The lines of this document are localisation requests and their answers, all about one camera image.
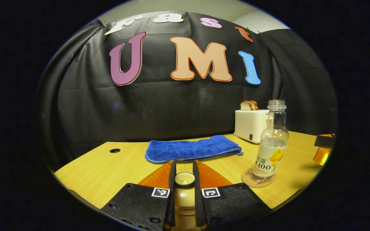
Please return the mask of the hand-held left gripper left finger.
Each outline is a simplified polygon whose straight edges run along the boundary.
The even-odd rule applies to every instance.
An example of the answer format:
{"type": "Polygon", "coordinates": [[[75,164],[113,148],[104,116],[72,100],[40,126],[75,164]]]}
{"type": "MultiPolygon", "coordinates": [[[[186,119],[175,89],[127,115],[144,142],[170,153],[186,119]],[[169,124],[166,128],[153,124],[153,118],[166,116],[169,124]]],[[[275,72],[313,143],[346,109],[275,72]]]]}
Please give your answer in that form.
{"type": "Polygon", "coordinates": [[[101,211],[140,230],[168,230],[176,225],[175,174],[176,161],[169,161],[139,183],[127,183],[101,211]]]}

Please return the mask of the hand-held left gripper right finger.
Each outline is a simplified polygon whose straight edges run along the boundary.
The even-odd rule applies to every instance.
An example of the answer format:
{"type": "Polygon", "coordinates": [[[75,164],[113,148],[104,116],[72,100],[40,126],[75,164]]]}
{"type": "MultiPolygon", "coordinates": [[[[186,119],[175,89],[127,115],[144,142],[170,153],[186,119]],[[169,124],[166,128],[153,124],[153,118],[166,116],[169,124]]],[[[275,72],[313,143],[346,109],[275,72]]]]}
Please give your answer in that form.
{"type": "Polygon", "coordinates": [[[193,161],[196,226],[204,231],[242,231],[270,215],[248,185],[232,183],[201,161],[193,161]]]}

